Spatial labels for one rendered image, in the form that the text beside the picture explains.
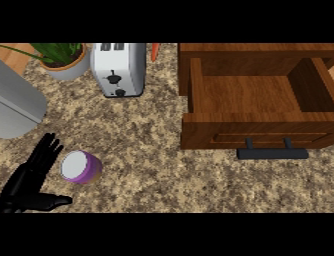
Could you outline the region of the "potted green plant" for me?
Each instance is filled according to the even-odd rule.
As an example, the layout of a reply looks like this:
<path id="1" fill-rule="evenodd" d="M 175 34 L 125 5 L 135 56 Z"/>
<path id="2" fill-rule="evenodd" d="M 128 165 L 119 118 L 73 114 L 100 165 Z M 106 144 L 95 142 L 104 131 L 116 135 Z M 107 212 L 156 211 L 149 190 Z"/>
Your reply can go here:
<path id="1" fill-rule="evenodd" d="M 84 43 L 31 43 L 35 54 L 0 44 L 8 49 L 36 59 L 39 66 L 56 80 L 73 80 L 88 70 L 90 56 Z"/>

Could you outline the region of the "silver toaster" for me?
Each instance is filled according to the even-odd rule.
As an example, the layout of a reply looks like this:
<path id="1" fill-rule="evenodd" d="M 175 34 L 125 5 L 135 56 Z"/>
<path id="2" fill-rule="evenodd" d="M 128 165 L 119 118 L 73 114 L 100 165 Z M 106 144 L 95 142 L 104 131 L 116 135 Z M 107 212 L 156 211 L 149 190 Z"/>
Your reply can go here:
<path id="1" fill-rule="evenodd" d="M 146 44 L 94 43 L 90 69 L 106 98 L 138 97 L 144 89 Z"/>

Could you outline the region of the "purple can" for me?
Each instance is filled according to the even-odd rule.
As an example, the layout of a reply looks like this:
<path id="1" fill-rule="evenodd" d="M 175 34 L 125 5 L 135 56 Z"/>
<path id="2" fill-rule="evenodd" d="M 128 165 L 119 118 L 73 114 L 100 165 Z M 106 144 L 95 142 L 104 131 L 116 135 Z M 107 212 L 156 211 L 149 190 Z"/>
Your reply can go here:
<path id="1" fill-rule="evenodd" d="M 85 151 L 70 151 L 60 162 L 62 178 L 78 184 L 93 183 L 101 174 L 100 160 Z"/>

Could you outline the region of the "large grey appliance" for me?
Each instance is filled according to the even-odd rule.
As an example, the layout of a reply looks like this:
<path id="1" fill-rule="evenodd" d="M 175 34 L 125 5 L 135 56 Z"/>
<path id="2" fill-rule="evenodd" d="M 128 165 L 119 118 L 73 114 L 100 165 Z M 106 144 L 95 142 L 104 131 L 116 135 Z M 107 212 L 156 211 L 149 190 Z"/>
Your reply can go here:
<path id="1" fill-rule="evenodd" d="M 42 93 L 0 60 L 0 138 L 28 133 L 41 123 L 45 108 Z"/>

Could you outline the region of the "open wooden drawer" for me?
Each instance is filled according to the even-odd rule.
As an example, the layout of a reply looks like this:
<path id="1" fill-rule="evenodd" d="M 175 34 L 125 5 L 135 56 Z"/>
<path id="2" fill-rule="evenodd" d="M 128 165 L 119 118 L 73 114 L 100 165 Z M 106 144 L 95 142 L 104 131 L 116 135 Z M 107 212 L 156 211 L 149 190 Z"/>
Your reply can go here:
<path id="1" fill-rule="evenodd" d="M 334 79 L 323 61 L 304 58 L 282 76 L 208 76 L 190 60 L 184 149 L 296 148 L 334 144 Z"/>

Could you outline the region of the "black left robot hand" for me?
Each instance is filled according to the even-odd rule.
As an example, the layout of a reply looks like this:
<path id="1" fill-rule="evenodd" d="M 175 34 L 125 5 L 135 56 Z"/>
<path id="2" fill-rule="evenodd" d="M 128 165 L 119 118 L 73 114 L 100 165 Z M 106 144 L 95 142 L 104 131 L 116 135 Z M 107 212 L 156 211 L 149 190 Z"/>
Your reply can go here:
<path id="1" fill-rule="evenodd" d="M 53 133 L 45 133 L 26 161 L 17 166 L 0 192 L 0 213 L 51 211 L 72 203 L 63 195 L 41 193 L 45 175 L 63 149 Z"/>

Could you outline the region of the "wooden cabinet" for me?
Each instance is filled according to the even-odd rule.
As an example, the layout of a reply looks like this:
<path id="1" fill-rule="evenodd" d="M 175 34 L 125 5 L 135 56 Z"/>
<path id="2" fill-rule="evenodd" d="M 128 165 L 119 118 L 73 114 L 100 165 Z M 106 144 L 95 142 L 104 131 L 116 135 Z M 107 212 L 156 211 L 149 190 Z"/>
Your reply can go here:
<path id="1" fill-rule="evenodd" d="M 334 66 L 334 43 L 178 43 L 178 95 L 187 95 L 190 60 L 211 76 L 283 76 L 302 58 L 320 58 Z"/>

